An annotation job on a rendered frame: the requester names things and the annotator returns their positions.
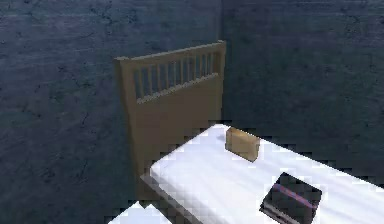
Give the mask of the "white flat object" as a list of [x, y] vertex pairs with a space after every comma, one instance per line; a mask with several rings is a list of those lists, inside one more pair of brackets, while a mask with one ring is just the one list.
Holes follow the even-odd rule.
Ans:
[[172, 224], [157, 208], [152, 204], [146, 208], [139, 202], [134, 203], [118, 216], [113, 218], [108, 224]]

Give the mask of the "tan pillow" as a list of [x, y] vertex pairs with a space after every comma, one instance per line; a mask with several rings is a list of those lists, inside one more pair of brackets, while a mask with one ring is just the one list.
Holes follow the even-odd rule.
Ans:
[[261, 139], [240, 129], [230, 127], [225, 134], [225, 149], [254, 162], [258, 158]]

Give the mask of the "black book with purple stripe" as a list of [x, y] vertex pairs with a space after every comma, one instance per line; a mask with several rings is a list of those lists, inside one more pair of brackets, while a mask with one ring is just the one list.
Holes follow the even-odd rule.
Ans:
[[279, 224], [312, 224], [322, 191], [283, 172], [260, 205]]

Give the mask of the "brown wooden bed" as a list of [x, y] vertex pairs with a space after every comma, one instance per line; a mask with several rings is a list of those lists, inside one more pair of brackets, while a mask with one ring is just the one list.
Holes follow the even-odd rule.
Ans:
[[226, 44], [114, 60], [136, 195], [173, 224], [279, 224], [260, 205], [285, 172], [322, 191], [312, 224], [384, 224], [384, 189], [263, 138], [258, 158], [225, 149]]

